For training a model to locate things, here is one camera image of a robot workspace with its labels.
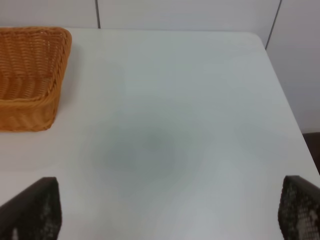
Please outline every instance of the table top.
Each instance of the table top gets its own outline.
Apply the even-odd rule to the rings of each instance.
[[[68,29],[51,129],[0,134],[0,203],[59,181],[60,240],[277,240],[285,175],[320,178],[251,33]]]

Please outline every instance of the orange wicker basket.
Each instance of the orange wicker basket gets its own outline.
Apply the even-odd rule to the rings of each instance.
[[[61,27],[0,28],[0,131],[51,127],[71,42]]]

